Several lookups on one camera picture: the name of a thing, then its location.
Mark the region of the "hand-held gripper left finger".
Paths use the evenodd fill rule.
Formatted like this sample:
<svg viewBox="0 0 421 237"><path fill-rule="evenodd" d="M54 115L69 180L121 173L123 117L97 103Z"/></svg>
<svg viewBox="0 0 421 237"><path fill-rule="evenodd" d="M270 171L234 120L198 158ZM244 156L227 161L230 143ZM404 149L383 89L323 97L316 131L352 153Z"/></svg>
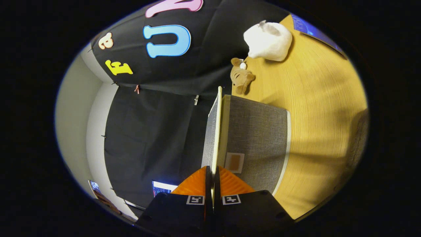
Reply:
<svg viewBox="0 0 421 237"><path fill-rule="evenodd" d="M204 237L212 215L211 179L204 166L173 192L156 194L136 225L157 237Z"/></svg>

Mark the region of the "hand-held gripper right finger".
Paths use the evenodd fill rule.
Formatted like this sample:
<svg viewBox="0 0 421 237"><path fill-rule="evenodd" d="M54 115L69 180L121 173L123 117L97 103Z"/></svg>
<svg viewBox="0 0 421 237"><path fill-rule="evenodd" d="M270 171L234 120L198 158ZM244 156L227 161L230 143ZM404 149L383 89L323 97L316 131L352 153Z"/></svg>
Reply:
<svg viewBox="0 0 421 237"><path fill-rule="evenodd" d="M254 190L218 166L214 215L219 237L282 237L295 221L268 190Z"/></svg>

